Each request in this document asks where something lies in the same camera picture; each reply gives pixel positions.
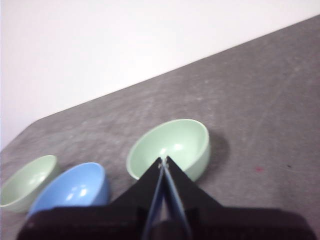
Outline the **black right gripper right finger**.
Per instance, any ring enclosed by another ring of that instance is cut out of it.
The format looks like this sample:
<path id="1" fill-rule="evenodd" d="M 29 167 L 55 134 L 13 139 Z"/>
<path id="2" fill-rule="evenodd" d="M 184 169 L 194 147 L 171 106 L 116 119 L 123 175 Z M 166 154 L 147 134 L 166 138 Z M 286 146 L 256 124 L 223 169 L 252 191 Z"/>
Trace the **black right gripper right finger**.
<path id="1" fill-rule="evenodd" d="M 301 215 L 277 208 L 224 206 L 198 187 L 168 156 L 170 189 L 195 240 L 314 240 Z"/>

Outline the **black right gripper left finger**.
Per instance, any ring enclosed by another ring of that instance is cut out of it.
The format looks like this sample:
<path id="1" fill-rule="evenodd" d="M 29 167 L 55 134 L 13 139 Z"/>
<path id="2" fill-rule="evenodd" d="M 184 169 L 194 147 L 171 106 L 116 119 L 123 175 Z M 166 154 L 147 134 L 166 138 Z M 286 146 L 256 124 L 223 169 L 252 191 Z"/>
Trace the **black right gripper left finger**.
<path id="1" fill-rule="evenodd" d="M 161 179 L 157 158 L 140 179 L 108 205 L 41 210 L 23 225 L 19 240 L 139 240 Z"/>

